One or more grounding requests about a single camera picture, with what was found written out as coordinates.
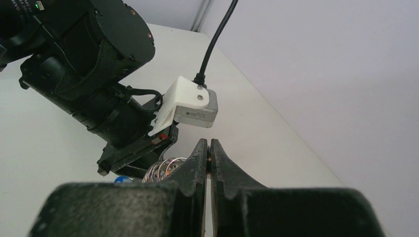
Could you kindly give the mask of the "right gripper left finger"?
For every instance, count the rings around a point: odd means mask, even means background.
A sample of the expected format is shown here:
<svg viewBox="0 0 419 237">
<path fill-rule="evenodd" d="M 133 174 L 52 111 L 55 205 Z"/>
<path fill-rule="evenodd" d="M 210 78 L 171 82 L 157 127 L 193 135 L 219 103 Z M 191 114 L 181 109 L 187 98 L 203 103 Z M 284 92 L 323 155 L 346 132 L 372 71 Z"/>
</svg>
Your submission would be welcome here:
<svg viewBox="0 0 419 237">
<path fill-rule="evenodd" d="M 30 237 L 202 237 L 208 142 L 157 183 L 66 183 L 46 199 Z"/>
</svg>

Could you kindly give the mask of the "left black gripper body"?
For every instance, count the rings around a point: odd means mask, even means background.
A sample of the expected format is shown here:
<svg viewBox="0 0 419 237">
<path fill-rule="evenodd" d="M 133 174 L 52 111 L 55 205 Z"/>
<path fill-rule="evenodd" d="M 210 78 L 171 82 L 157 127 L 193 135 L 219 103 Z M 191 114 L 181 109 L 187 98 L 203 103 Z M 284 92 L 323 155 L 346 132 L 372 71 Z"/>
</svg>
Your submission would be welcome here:
<svg viewBox="0 0 419 237">
<path fill-rule="evenodd" d="M 162 160 L 164 153 L 177 142 L 178 131 L 177 125 L 172 124 L 152 137 L 140 137 L 121 148 L 106 144 L 97 161 L 97 173 L 101 176 L 114 173 L 119 176 L 143 178 L 147 170 Z"/>
</svg>

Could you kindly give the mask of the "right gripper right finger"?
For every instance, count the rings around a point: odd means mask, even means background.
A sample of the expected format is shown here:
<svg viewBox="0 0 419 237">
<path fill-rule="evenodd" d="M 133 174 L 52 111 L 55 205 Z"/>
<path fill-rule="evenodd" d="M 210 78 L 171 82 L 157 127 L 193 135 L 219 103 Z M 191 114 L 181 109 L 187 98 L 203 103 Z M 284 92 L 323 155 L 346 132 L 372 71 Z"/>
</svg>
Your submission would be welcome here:
<svg viewBox="0 0 419 237">
<path fill-rule="evenodd" d="M 221 143 L 209 149 L 216 237 L 382 237 L 364 195 L 351 188 L 269 188 L 231 160 Z"/>
</svg>

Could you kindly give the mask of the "blue key tag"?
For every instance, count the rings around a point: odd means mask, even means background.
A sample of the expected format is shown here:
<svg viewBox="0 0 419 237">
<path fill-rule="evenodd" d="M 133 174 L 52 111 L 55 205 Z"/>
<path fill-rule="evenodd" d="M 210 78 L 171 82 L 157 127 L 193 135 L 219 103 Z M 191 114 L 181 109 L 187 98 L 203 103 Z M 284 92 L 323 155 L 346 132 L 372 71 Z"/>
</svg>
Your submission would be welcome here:
<svg viewBox="0 0 419 237">
<path fill-rule="evenodd" d="M 127 176 L 118 176 L 114 180 L 114 183 L 133 183 L 133 182 L 134 182 L 134 179 Z"/>
</svg>

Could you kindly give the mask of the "metal keyring with yellow tip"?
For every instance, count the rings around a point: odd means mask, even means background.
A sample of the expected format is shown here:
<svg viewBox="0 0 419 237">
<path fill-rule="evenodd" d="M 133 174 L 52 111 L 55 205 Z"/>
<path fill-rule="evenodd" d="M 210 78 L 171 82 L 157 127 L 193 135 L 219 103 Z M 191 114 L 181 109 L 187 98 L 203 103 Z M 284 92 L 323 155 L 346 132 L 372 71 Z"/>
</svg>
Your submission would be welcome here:
<svg viewBox="0 0 419 237">
<path fill-rule="evenodd" d="M 142 183 L 158 183 L 183 165 L 187 158 L 167 158 L 159 160 L 147 170 Z"/>
</svg>

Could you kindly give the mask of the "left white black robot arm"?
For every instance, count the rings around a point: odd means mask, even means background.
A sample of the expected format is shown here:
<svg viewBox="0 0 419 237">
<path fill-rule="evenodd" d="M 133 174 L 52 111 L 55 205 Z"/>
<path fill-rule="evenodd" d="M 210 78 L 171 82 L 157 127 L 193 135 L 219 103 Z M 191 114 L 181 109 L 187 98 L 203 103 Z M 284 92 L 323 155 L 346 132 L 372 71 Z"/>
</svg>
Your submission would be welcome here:
<svg viewBox="0 0 419 237">
<path fill-rule="evenodd" d="M 121 0 L 0 3 L 0 67 L 24 59 L 20 86 L 106 142 L 101 175 L 141 179 L 177 141 L 176 125 L 151 134 L 163 95 L 121 84 L 154 55 L 148 25 Z"/>
</svg>

